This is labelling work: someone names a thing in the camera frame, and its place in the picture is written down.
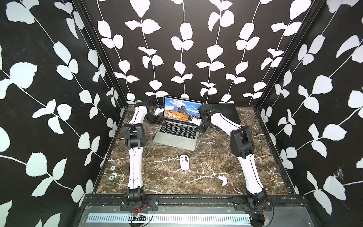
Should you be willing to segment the white mouse battery cover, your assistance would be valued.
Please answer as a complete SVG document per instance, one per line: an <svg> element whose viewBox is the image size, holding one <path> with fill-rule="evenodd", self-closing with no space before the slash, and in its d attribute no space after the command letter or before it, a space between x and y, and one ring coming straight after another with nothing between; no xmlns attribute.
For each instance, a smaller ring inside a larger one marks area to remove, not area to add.
<svg viewBox="0 0 363 227"><path fill-rule="evenodd" d="M225 176L218 176L218 179L222 181L222 186L226 186L228 179Z"/></svg>

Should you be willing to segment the white wireless mouse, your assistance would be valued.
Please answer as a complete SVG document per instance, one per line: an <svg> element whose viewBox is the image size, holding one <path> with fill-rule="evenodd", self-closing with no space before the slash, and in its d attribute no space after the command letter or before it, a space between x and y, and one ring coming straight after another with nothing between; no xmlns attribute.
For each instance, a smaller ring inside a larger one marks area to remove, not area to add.
<svg viewBox="0 0 363 227"><path fill-rule="evenodd" d="M187 155L181 155L179 158L180 166L183 171L187 171L190 169L190 160Z"/></svg>

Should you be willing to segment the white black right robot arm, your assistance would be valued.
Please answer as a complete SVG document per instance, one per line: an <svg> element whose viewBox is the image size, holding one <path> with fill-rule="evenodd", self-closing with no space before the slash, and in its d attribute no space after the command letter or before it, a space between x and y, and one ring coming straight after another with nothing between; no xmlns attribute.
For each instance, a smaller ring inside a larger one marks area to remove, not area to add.
<svg viewBox="0 0 363 227"><path fill-rule="evenodd" d="M237 157L246 180L246 204L252 211L263 208L268 195L260 180L254 157L254 142L248 126L234 123L220 111L208 109L207 105L198 108L200 119L189 118L197 126L197 131L205 133L209 126L215 125L230 136L231 153Z"/></svg>

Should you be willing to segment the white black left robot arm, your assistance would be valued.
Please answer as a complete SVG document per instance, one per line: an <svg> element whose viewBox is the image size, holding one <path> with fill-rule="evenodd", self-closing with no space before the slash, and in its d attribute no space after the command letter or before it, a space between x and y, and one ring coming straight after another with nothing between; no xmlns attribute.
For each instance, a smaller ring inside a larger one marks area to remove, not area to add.
<svg viewBox="0 0 363 227"><path fill-rule="evenodd" d="M160 123L161 117L150 111L150 101L135 104L135 112L129 123L123 126L124 140L129 153L129 181L124 196L127 204L144 208L147 205L142 179L142 155L146 145L144 120Z"/></svg>

